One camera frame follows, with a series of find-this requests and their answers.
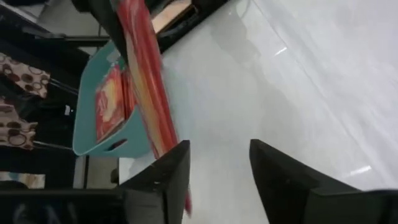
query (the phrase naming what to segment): polka dot cloth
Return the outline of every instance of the polka dot cloth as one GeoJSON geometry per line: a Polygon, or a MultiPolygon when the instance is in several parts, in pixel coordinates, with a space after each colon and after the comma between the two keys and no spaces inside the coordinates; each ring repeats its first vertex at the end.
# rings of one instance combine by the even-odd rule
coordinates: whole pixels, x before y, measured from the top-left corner
{"type": "Polygon", "coordinates": [[[0,97],[0,146],[32,150],[36,126],[20,119],[14,106],[0,97]]]}
{"type": "Polygon", "coordinates": [[[45,98],[50,74],[0,53],[0,72],[29,93],[45,98]]]}

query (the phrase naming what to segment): wooden board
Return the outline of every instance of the wooden board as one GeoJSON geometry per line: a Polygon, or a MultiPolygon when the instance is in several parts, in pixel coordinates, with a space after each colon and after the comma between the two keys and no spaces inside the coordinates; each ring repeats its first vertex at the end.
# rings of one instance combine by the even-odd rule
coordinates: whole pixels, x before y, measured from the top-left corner
{"type": "Polygon", "coordinates": [[[153,18],[152,24],[155,33],[158,34],[160,31],[170,26],[191,7],[193,7],[192,0],[180,0],[170,3],[161,13],[153,18]]]}

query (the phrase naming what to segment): snack package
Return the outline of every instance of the snack package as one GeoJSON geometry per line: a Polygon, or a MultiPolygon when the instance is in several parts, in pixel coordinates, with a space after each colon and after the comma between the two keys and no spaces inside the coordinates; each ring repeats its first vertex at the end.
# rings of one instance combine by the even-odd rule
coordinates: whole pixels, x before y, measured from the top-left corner
{"type": "MultiPolygon", "coordinates": [[[[178,140],[162,81],[162,62],[155,31],[144,0],[121,0],[116,11],[126,38],[128,67],[137,105],[158,159],[176,146],[178,140]]],[[[185,209],[191,213],[189,193],[185,209]]]]}
{"type": "Polygon", "coordinates": [[[126,120],[119,65],[111,68],[95,93],[97,142],[117,131],[126,120]]]}

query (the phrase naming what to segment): white tile floor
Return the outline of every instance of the white tile floor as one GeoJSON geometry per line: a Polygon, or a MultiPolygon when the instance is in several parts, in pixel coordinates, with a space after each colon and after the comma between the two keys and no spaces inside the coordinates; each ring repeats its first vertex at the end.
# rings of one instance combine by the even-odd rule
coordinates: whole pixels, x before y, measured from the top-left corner
{"type": "Polygon", "coordinates": [[[266,223],[252,138],[361,190],[397,188],[397,6],[230,1],[163,54],[175,128],[191,140],[186,223],[266,223]]]}
{"type": "MultiPolygon", "coordinates": [[[[38,24],[53,33],[66,35],[98,35],[100,25],[91,14],[81,14],[74,7],[71,0],[55,0],[40,16],[38,24]]],[[[95,48],[84,48],[89,54],[95,48]]],[[[88,169],[88,188],[112,188],[110,183],[111,171],[117,166],[115,158],[91,157],[88,169]]]]}

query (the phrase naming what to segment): teal basket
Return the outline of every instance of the teal basket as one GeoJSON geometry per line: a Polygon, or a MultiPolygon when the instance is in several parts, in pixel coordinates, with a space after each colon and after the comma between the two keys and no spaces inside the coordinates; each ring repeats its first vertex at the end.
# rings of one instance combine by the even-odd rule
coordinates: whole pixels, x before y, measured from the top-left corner
{"type": "Polygon", "coordinates": [[[87,63],[81,76],[76,110],[73,150],[78,156],[138,158],[150,151],[149,140],[139,109],[136,107],[123,127],[100,143],[96,143],[95,90],[119,58],[112,42],[107,43],[87,63]],[[126,140],[120,146],[113,146],[126,140]]]}

